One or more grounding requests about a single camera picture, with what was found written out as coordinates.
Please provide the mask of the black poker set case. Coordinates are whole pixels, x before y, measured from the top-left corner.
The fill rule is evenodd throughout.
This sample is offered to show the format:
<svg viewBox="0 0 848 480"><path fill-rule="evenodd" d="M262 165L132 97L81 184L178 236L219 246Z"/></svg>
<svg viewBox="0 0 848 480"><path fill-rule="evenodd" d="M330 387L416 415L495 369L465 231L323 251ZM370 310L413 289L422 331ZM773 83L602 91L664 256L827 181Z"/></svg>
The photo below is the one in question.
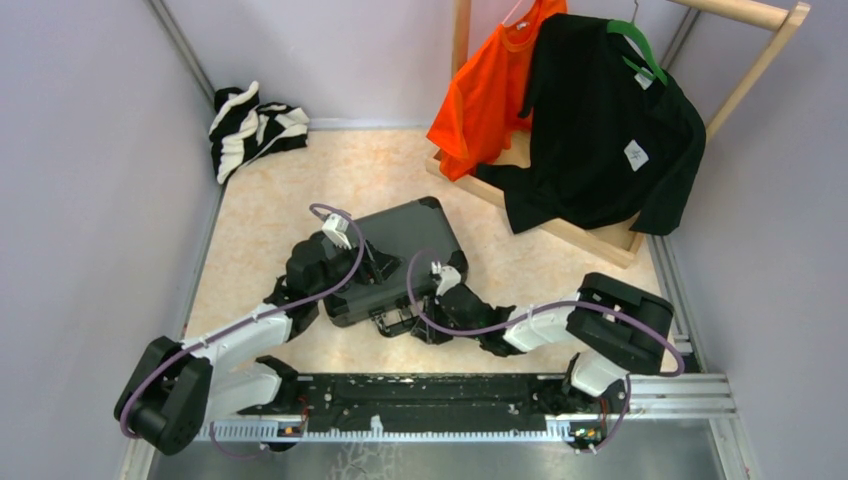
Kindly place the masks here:
<svg viewBox="0 0 848 480"><path fill-rule="evenodd" d="M468 260L441 202L427 196L356 220L367 247L358 272L336 293L324 298L332 324L346 328L371 320L392 338L409 333L426 343L450 339L417 315L437 319L436 284L429 263L440 260L465 279Z"/></svg>

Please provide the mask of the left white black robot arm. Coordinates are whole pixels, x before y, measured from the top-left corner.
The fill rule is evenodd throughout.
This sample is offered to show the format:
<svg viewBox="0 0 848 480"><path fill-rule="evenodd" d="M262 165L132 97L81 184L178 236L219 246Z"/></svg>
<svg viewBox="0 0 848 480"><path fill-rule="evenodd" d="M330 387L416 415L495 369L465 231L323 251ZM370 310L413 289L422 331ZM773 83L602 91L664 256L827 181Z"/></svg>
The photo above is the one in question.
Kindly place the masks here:
<svg viewBox="0 0 848 480"><path fill-rule="evenodd" d="M173 455L222 416L257 405L285 414L297 406L296 382L260 361L246 369L240 364L302 334L321 301L354 285L382 286L402 263L379 250L348 212L320 203L310 210L320 231L293 247L283 275L257 307L194 339L161 336L147 345L114 409L126 437Z"/></svg>

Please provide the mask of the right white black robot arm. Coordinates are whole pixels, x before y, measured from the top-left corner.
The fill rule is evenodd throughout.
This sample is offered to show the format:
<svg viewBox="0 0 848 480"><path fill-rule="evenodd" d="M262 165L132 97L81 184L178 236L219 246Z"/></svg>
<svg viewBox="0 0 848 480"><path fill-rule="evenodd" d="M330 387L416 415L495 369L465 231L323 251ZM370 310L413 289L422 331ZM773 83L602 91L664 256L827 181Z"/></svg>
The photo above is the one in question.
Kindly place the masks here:
<svg viewBox="0 0 848 480"><path fill-rule="evenodd" d="M433 314L423 322L451 337L476 340L496 356L526 354L547 345L582 343L570 364L563 398L576 412L590 411L613 383L630 374L658 375L663 358L685 368L669 342L673 305L662 297L610 276L585 275L577 291L560 300L526 307L492 306L464 282L453 266L435 261Z"/></svg>

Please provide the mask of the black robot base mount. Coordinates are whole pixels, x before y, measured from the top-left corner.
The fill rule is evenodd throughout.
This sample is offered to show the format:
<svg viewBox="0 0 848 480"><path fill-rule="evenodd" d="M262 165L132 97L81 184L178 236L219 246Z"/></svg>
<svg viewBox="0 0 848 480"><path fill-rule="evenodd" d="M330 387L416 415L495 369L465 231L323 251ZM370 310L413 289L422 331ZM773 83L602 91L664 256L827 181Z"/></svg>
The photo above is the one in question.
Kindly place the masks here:
<svg viewBox="0 0 848 480"><path fill-rule="evenodd" d="M595 426L625 398L622 381L594 398L562 374L306 374L272 356L258 362L282 383L242 414L304 417L309 433L363 432L375 419L388 433L541 433L559 415L587 414Z"/></svg>

